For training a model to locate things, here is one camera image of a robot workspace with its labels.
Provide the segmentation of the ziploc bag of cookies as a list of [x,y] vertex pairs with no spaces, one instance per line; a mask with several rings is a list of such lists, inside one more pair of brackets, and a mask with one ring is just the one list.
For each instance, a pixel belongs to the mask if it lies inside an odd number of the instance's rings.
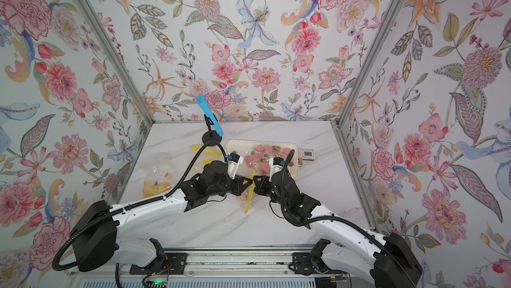
[[[194,158],[197,152],[202,148],[202,145],[192,145],[190,147],[190,160]],[[213,161],[224,161],[223,153],[215,146],[208,146],[205,148],[202,153],[198,156],[198,159],[195,161],[196,166],[205,166],[206,164],[210,164]]]
[[248,214],[250,209],[254,206],[257,198],[255,193],[256,185],[252,182],[240,196],[238,196],[238,203],[242,208],[243,213]]

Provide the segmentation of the ziploc bag yellow duck print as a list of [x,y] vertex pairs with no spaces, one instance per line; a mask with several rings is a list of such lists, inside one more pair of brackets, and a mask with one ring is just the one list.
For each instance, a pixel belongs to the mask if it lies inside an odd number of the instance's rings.
[[174,188],[173,168],[170,156],[159,152],[144,159],[138,166],[145,175],[142,196],[150,198]]

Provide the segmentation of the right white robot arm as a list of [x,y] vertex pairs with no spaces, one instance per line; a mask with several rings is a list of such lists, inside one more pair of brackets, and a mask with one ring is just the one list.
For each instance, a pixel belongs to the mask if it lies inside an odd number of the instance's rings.
[[300,192],[288,173],[256,176],[255,192],[279,204],[283,218],[298,228],[323,235],[294,262],[302,275],[347,273],[375,287],[416,287],[423,274],[407,242],[395,233],[382,235],[335,215],[318,200]]

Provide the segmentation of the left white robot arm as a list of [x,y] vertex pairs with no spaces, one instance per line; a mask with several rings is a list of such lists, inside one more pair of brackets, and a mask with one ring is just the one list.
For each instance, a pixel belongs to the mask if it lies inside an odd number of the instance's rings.
[[108,263],[135,265],[150,273],[163,270],[168,257],[154,237],[136,238],[156,221],[198,208],[212,196],[240,196],[253,181],[237,173],[239,164],[214,160],[165,194],[128,204],[93,204],[70,232],[52,261],[55,271],[88,272]]

